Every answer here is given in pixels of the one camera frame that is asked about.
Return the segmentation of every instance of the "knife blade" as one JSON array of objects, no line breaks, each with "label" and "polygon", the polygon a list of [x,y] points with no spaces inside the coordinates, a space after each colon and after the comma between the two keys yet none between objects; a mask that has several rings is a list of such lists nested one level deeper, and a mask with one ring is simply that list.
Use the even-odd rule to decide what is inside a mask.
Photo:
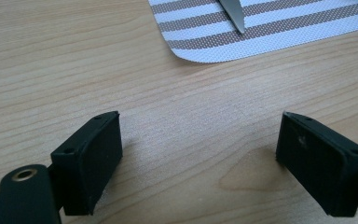
[{"label": "knife blade", "polygon": [[245,18],[245,15],[243,14],[240,0],[219,0],[219,2],[231,18],[235,28],[237,28],[241,34],[244,34],[245,22],[243,19]]}]

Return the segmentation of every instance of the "metal ring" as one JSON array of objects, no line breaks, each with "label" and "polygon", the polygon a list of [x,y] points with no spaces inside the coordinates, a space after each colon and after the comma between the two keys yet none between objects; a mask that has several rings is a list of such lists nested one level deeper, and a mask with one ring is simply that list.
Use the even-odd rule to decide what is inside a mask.
[{"label": "metal ring", "polygon": [[36,173],[36,169],[25,169],[18,171],[15,175],[11,177],[11,179],[16,182],[21,182],[33,177],[34,175],[36,175]]}]

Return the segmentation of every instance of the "black plastic part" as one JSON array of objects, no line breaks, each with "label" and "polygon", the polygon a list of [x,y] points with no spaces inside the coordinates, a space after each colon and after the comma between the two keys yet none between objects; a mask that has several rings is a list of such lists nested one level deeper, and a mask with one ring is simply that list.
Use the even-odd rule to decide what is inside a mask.
[{"label": "black plastic part", "polygon": [[7,223],[61,223],[46,166],[23,166],[2,179],[0,224]]},{"label": "black plastic part", "polygon": [[276,156],[328,215],[355,215],[357,144],[314,119],[285,112]]},{"label": "black plastic part", "polygon": [[118,117],[117,111],[94,117],[51,153],[66,215],[92,214],[101,198],[122,158]]},{"label": "black plastic part", "polygon": [[51,164],[48,167],[48,175],[50,176],[51,189],[54,195],[54,202],[57,210],[62,208],[62,181],[58,178],[57,171],[53,169],[53,165]]}]

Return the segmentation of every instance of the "wooden table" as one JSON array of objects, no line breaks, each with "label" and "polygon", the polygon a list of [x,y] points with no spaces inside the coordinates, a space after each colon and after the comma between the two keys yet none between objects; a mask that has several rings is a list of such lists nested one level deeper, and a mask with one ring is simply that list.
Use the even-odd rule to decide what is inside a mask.
[{"label": "wooden table", "polygon": [[358,32],[229,63],[175,57],[147,1],[0,0],[0,179],[118,110],[124,157],[63,223],[358,223],[275,161],[284,110],[358,143]]}]

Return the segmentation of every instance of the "striped mat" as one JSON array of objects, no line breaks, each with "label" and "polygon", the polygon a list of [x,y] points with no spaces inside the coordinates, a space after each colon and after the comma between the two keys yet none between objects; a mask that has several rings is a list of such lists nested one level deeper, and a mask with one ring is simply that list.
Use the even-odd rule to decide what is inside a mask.
[{"label": "striped mat", "polygon": [[358,0],[241,0],[245,34],[217,0],[149,0],[173,53],[220,63],[358,30]]}]

